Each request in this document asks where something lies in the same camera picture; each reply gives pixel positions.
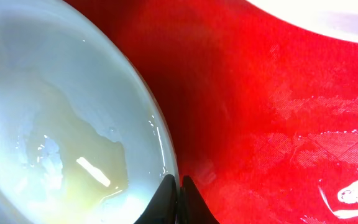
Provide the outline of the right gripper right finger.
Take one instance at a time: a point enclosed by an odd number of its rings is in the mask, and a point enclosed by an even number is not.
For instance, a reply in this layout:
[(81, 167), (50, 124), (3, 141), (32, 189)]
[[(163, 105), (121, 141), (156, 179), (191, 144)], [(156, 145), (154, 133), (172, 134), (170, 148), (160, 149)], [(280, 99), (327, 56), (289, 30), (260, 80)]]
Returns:
[(183, 177), (178, 198), (180, 224), (219, 224), (190, 176)]

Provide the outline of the white plate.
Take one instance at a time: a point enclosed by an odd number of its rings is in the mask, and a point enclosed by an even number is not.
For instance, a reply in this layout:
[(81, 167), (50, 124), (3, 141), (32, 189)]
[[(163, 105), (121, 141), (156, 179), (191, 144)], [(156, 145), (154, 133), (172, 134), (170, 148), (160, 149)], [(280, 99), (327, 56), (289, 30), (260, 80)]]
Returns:
[(311, 32), (358, 43), (358, 0), (249, 0), (257, 8)]

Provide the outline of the light green plate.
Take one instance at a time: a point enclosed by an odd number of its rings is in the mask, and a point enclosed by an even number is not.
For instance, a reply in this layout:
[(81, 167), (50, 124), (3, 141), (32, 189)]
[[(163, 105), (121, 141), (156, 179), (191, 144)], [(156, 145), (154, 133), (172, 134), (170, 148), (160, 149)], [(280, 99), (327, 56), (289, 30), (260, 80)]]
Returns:
[(127, 57), (63, 1), (0, 1), (0, 223), (135, 223), (168, 174)]

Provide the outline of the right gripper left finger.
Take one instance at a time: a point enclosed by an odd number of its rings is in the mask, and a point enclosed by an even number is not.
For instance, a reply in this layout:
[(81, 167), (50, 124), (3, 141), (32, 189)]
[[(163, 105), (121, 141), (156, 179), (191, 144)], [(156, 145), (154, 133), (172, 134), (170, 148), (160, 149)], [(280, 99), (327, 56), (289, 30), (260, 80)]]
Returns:
[(175, 177), (166, 175), (142, 215), (134, 224), (175, 224), (177, 186)]

